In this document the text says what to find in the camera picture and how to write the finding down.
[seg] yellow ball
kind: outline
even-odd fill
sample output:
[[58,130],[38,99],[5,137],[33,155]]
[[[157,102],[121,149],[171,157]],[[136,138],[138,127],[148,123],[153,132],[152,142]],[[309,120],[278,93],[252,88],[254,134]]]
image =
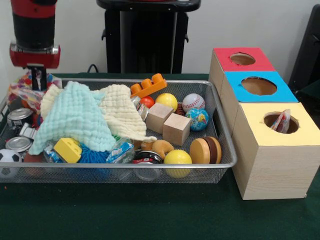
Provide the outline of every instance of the yellow ball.
[[[165,156],[164,164],[192,164],[192,159],[183,150],[173,150]],[[191,169],[166,169],[165,171],[169,176],[181,179],[186,177],[191,172]]]
[[170,108],[173,108],[173,111],[175,112],[178,108],[178,101],[175,96],[173,96],[171,93],[162,93],[160,94],[156,100],[156,103],[166,105]]

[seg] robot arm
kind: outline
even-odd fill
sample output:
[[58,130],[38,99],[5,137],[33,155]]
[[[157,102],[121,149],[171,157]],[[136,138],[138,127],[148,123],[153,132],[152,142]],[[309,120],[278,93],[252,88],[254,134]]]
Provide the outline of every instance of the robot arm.
[[[10,45],[14,66],[29,68],[32,89],[47,88],[46,69],[56,69],[60,47],[54,46],[57,0],[11,0],[16,43]],[[36,75],[41,73],[40,87]]]

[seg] wooden toy burger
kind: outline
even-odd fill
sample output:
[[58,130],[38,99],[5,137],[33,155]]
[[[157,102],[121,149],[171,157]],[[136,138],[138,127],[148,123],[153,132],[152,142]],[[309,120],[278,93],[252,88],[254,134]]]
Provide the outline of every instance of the wooden toy burger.
[[212,136],[195,139],[190,146],[193,164],[219,164],[222,157],[221,146]]

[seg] black cable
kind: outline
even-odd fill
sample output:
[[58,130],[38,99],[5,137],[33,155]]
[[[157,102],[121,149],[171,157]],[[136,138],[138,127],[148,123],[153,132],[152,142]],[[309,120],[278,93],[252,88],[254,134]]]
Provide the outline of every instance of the black cable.
[[90,73],[90,71],[91,71],[91,69],[92,69],[93,67],[94,67],[94,69],[95,69],[95,72],[96,72],[96,73],[99,73],[99,70],[98,70],[98,68],[97,68],[97,66],[96,66],[95,64],[91,64],[91,65],[89,66],[87,73]]

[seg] white wall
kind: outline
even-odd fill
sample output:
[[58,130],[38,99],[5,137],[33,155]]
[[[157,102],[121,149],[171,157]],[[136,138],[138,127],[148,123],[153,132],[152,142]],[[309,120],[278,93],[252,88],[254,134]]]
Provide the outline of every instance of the white wall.
[[[312,7],[317,0],[202,0],[189,13],[184,73],[208,73],[213,47],[261,47],[289,80]],[[91,63],[107,70],[104,10],[95,0],[58,0],[55,42],[62,48],[60,66],[52,72],[85,72]],[[9,0],[0,0],[0,97],[9,82],[22,75],[9,58],[14,40]]]

